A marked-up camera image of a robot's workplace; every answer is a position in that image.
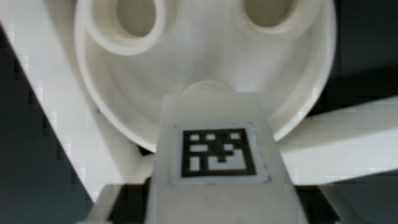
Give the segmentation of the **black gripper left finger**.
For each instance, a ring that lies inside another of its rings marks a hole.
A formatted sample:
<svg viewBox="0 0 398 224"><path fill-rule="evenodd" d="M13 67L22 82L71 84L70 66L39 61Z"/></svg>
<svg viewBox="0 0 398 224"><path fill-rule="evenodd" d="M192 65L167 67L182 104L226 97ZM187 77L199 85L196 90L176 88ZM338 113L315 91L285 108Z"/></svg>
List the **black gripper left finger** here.
<svg viewBox="0 0 398 224"><path fill-rule="evenodd" d="M109 215L112 224L144 224L148 198L150 187L146 184L121 187Z"/></svg>

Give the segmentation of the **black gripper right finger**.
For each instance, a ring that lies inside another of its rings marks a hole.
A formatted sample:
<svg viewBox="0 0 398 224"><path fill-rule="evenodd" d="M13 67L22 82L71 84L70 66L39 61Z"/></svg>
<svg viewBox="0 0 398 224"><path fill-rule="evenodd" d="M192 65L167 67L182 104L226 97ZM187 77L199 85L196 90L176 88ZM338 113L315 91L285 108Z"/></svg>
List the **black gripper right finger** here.
<svg viewBox="0 0 398 224"><path fill-rule="evenodd" d="M340 217L317 186L297 186L309 224L336 224Z"/></svg>

